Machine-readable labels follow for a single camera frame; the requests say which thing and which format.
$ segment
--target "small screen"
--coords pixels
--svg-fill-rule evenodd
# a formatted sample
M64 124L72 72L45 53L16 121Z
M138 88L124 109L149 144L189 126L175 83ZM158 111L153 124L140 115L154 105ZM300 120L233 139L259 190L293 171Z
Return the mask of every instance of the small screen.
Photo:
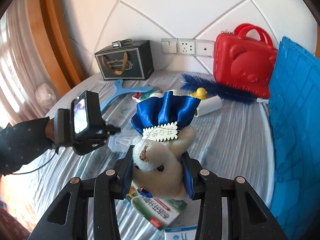
M74 109L74 125L75 133L80 133L88 127L87 112L85 110L85 100L84 98L75 105Z

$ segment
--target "black sleeve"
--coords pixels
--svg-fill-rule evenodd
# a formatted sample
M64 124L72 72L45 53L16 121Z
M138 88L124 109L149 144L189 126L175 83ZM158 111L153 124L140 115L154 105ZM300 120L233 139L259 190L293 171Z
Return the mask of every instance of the black sleeve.
M45 134L48 121L49 117L35 119L0 131L0 174L18 171L52 148Z

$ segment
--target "person's hand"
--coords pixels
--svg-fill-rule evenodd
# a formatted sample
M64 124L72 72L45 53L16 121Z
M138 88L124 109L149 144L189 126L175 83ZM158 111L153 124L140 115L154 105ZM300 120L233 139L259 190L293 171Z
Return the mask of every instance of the person's hand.
M47 136L47 138L49 138L50 140L54 141L54 131L53 131L53 119L50 119L45 127L45 135Z

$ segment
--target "cable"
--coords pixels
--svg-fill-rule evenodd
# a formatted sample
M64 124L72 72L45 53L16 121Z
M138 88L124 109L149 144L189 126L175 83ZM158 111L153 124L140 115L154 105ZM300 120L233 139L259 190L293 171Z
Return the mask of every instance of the cable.
M28 173L32 173L32 172L34 172L34 171L37 171L37 170L41 169L43 166L47 165L47 164L53 159L53 157L54 157L55 155L56 155L56 154L54 153L50 160L48 160L45 164L43 164L42 166L40 166L39 168L37 168L37 169L35 169L35 170L33 170L33 171L28 171L28 172L23 172L23 173L11 173L11 174L12 174L12 175L22 175L22 174L28 174Z

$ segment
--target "bed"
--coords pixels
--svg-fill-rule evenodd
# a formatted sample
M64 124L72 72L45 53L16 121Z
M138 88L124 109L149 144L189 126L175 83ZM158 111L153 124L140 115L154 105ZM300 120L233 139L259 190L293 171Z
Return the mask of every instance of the bed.
M207 74L189 73L211 78ZM181 73L155 72L148 81L125 81L125 87L151 84L164 91L178 89ZM66 94L48 113L51 118L58 108L68 108L71 100L84 90L98 92L100 102L114 92L113 81L103 81L96 74ZM130 122L136 111L136 102L126 95L118 98L103 115L103 118L122 130L133 130ZM194 118L191 125L198 130L195 143L189 149L192 158L200 161L204 168L220 177L233 179L244 176L269 205L274 187L274 153L268 122L268 108L264 104L250 106L223 101L222 109L202 117ZM20 172L30 171L45 163L53 151L24 166ZM84 156L76 155L71 148L60 149L59 155L42 169L20 175L21 187L26 187L25 198L40 218L53 199L68 181L75 176L81 179L94 178L124 157L125 152L112 152L104 146ZM88 211L88 239L93 239L92 200ZM158 231L131 207L126 200L116 201L116 211L121 239L163 239Z

